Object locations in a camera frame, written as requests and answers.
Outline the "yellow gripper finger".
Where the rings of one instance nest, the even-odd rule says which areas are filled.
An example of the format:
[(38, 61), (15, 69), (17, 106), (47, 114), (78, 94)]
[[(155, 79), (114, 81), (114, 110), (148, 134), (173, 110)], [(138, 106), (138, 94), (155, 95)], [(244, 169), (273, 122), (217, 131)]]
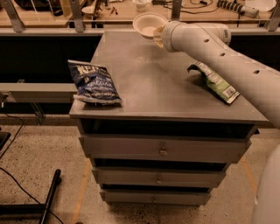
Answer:
[(162, 41), (163, 29), (164, 29), (163, 26), (159, 26), (153, 32), (153, 40), (154, 40), (155, 44), (161, 49), (164, 48), (163, 41)]

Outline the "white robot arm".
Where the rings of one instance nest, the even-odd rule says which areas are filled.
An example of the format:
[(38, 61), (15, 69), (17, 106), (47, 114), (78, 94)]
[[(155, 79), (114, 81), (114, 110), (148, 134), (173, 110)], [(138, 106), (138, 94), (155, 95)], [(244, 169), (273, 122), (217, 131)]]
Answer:
[[(153, 38), (166, 51), (184, 52), (211, 67), (280, 128), (280, 73), (231, 49), (224, 24), (171, 21), (156, 28)], [(280, 146), (262, 170), (251, 224), (280, 224)]]

